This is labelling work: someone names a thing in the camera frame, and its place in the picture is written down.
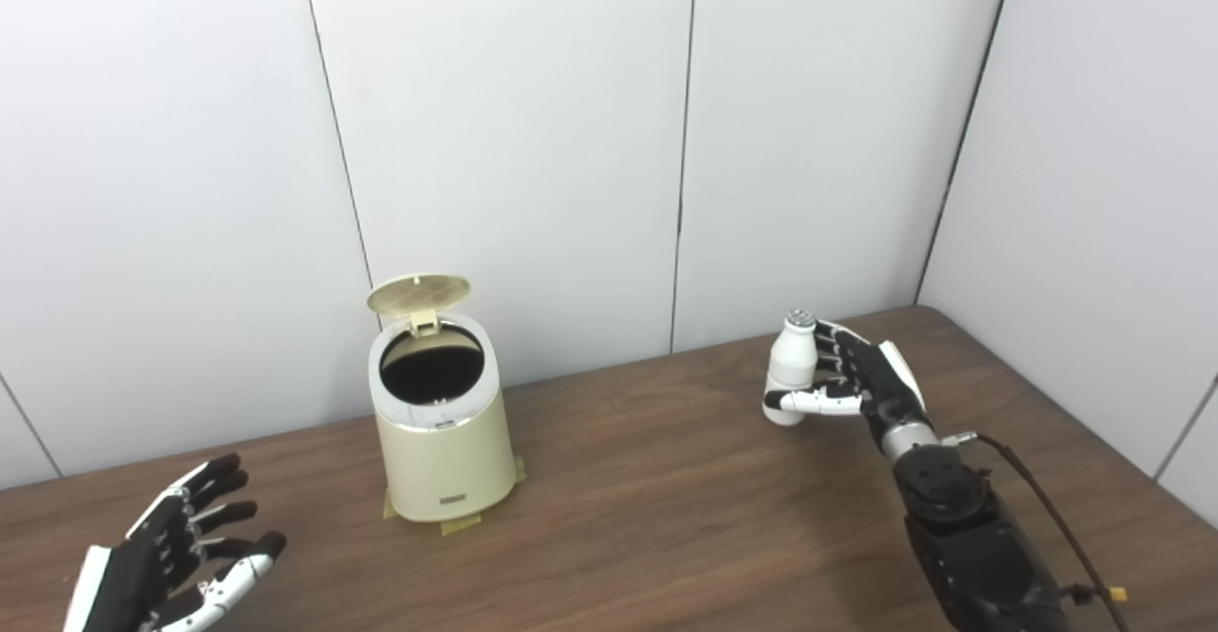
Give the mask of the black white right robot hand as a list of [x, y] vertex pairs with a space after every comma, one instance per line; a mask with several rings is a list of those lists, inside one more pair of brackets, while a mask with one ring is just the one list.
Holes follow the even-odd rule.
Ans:
[[883, 446], [900, 429], [935, 444], [920, 386], [899, 347], [871, 342], [804, 311], [787, 315], [770, 351], [762, 412], [778, 425], [810, 416], [862, 418]]

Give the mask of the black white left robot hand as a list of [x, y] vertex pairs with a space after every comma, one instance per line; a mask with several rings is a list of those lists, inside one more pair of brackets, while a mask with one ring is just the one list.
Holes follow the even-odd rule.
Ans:
[[116, 546], [89, 546], [65, 619], [66, 631], [208, 631], [274, 567], [283, 532], [216, 538], [256, 516], [253, 500], [217, 504], [248, 472], [236, 453], [184, 472], [149, 502]]

